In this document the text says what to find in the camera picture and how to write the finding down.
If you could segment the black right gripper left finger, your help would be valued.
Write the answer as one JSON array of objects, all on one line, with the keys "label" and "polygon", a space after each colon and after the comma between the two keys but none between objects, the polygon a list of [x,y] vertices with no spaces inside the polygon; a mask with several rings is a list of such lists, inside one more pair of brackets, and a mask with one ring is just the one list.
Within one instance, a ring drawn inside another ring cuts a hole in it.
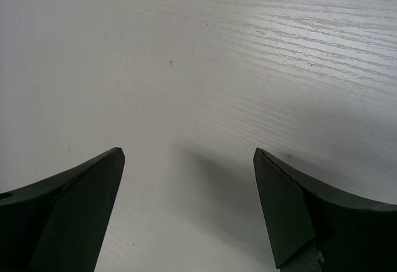
[{"label": "black right gripper left finger", "polygon": [[124,165],[115,147],[1,193],[1,271],[94,271]]}]

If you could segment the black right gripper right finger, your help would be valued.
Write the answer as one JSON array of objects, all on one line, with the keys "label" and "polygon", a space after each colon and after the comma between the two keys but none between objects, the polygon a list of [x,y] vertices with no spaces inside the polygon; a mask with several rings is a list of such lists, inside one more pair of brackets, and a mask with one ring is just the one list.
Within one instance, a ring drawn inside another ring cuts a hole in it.
[{"label": "black right gripper right finger", "polygon": [[280,271],[395,271],[396,206],[348,193],[256,149],[254,171]]}]

